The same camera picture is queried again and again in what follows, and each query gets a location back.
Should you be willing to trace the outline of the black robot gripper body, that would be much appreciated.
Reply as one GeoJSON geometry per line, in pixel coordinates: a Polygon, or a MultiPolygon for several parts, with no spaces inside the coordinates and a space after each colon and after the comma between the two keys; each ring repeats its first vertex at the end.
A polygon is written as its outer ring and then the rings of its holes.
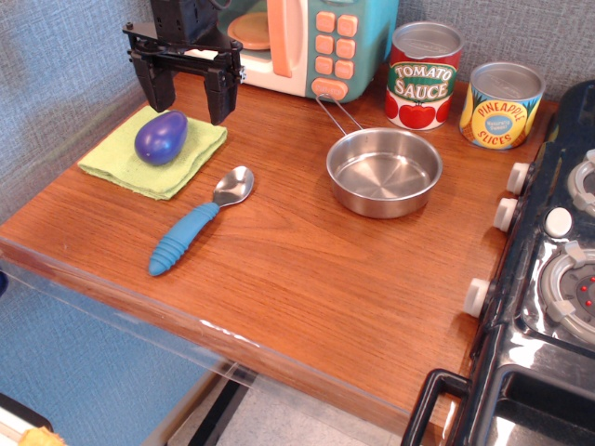
{"type": "Polygon", "coordinates": [[[234,85],[245,80],[242,45],[218,28],[218,14],[231,6],[230,1],[151,1],[150,6],[151,22],[129,21],[123,27],[139,79],[149,83],[163,72],[187,72],[192,67],[186,53],[199,50],[215,54],[199,59],[200,76],[213,70],[234,85]]]}

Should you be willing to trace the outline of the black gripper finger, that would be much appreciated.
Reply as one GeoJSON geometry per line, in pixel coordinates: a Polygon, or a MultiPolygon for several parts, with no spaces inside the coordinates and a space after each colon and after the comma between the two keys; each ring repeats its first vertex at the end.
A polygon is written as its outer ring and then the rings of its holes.
{"type": "Polygon", "coordinates": [[[162,67],[154,56],[132,51],[130,58],[150,106],[157,112],[167,110],[176,99],[172,72],[162,67]]]}
{"type": "Polygon", "coordinates": [[[235,110],[240,70],[209,68],[204,78],[210,122],[220,125],[235,110]]]}

